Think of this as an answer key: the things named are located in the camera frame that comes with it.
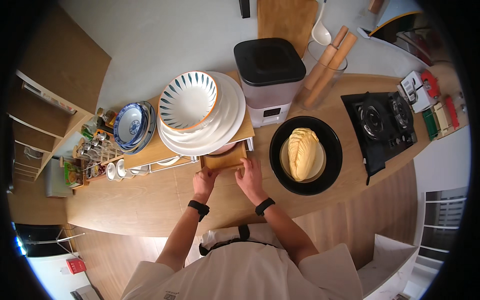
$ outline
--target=cutting board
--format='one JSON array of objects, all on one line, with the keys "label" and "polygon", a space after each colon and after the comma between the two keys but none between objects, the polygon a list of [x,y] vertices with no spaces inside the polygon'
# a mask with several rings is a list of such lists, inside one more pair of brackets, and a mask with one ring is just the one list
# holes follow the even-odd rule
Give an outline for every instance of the cutting board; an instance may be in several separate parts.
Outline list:
[{"label": "cutting board", "polygon": [[302,58],[317,9],[315,0],[257,0],[258,38],[286,39]]}]

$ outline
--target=hand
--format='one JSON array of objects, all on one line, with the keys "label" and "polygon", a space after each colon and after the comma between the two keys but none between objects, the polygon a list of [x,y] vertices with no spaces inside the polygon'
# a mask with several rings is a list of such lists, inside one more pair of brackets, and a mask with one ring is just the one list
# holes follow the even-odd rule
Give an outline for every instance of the hand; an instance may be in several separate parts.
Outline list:
[{"label": "hand", "polygon": [[215,184],[215,178],[218,172],[212,172],[208,167],[203,167],[193,176],[193,195],[192,200],[206,204]]},{"label": "hand", "polygon": [[262,169],[260,161],[255,158],[240,158],[245,167],[245,174],[242,176],[241,170],[237,169],[235,178],[243,193],[250,199],[253,205],[258,206],[268,198],[262,187]]}]

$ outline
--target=red fire extinguisher box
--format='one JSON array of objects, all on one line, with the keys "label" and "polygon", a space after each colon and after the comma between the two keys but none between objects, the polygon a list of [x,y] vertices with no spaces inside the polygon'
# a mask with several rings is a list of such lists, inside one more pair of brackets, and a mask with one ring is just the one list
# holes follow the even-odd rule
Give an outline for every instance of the red fire extinguisher box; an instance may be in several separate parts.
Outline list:
[{"label": "red fire extinguisher box", "polygon": [[87,270],[85,263],[78,258],[67,259],[67,265],[72,274],[77,274]]}]

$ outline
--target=person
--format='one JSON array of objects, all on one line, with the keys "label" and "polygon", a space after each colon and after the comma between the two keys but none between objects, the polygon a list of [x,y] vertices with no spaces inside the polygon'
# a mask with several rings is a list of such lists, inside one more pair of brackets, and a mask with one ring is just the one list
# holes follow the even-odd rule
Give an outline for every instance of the person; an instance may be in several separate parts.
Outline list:
[{"label": "person", "polygon": [[194,195],[153,262],[139,262],[122,299],[362,299],[355,265],[345,244],[319,253],[308,235],[262,187],[260,162],[242,158],[237,184],[267,224],[211,230],[202,236],[205,257],[183,268],[217,172],[193,177]]}]

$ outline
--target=black strap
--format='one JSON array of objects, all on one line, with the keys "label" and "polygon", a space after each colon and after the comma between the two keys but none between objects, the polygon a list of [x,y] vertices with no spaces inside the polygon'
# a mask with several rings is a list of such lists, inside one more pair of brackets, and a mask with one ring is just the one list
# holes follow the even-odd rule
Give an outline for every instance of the black strap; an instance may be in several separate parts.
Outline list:
[{"label": "black strap", "polygon": [[206,216],[210,212],[210,208],[206,204],[202,204],[195,200],[190,200],[188,206],[198,210],[198,214],[200,215],[200,219],[198,220],[198,222],[201,222],[204,216]]},{"label": "black strap", "polygon": [[248,240],[250,238],[250,230],[248,229],[248,225],[240,225],[239,234],[240,240]]},{"label": "black strap", "polygon": [[240,242],[240,241],[247,241],[247,242],[252,242],[252,243],[259,243],[259,244],[263,244],[263,245],[268,245],[268,246],[272,246],[272,247],[275,247],[274,245],[272,244],[267,244],[267,243],[262,243],[262,242],[259,242],[259,241],[254,241],[254,240],[247,240],[249,237],[250,237],[250,230],[248,229],[248,225],[241,225],[239,226],[239,234],[240,234],[240,237],[239,238],[235,238],[235,239],[231,239],[231,240],[227,240],[227,241],[222,241],[222,242],[218,242],[216,243],[215,245],[213,245],[212,248],[210,249],[207,249],[205,247],[203,247],[201,244],[198,246],[198,250],[200,251],[200,254],[202,256],[206,256],[207,254],[210,253],[211,250],[214,250],[214,249],[217,249],[217,248],[220,248],[220,247],[223,247],[223,246],[227,246],[227,245],[230,245],[232,243],[237,243],[237,242]]},{"label": "black strap", "polygon": [[255,208],[255,213],[257,216],[263,216],[265,209],[272,204],[275,204],[275,201],[273,201],[272,198],[267,198]]}]

